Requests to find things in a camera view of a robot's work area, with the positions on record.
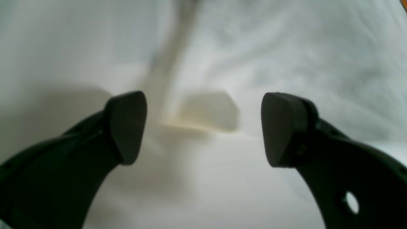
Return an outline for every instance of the black plastic arm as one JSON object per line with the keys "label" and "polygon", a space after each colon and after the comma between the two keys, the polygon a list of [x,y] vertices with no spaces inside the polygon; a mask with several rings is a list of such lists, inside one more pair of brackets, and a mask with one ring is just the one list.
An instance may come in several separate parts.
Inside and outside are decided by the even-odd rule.
{"label": "black plastic arm", "polygon": [[107,174],[137,159],[147,116],[142,92],[105,109],[0,167],[0,218],[13,229],[80,229]]}
{"label": "black plastic arm", "polygon": [[[407,228],[407,169],[400,162],[349,139],[304,98],[267,93],[261,119],[269,164],[297,169],[328,229]],[[348,206],[348,192],[358,212]]]}

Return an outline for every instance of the wrinkled cloth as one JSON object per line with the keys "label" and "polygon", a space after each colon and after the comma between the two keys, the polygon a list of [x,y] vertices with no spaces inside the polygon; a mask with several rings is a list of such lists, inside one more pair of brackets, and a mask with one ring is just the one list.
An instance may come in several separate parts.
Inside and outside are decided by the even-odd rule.
{"label": "wrinkled cloth", "polygon": [[[266,92],[310,99],[349,137],[407,163],[407,13],[399,1],[202,1],[188,36],[174,41],[177,63],[157,70],[179,32],[179,3],[2,1],[0,162],[61,134],[110,96],[144,90],[139,158],[106,178],[84,228],[324,228],[299,174],[266,161]],[[211,118],[194,118],[201,114],[183,106],[200,93],[226,96],[227,106],[198,99]],[[185,128],[186,119],[229,131]]]}

